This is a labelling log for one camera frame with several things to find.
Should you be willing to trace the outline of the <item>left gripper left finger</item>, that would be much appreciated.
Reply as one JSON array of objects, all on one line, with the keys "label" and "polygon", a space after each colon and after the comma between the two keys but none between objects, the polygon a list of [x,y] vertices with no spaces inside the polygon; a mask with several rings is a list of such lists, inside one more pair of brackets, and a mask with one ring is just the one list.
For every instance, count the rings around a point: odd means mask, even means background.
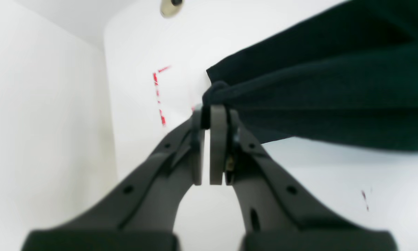
[{"label": "left gripper left finger", "polygon": [[188,189],[202,183],[204,108],[169,132],[148,158],[77,218],[31,232],[24,251],[180,251],[173,233]]}]

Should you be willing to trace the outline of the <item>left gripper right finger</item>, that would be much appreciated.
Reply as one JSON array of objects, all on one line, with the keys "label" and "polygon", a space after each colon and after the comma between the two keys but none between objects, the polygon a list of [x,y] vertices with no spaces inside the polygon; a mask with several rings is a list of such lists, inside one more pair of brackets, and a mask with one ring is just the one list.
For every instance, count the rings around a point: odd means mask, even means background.
[{"label": "left gripper right finger", "polygon": [[235,110],[209,108],[210,184],[233,187],[246,229],[242,251],[396,251],[387,231],[334,213],[279,164]]}]

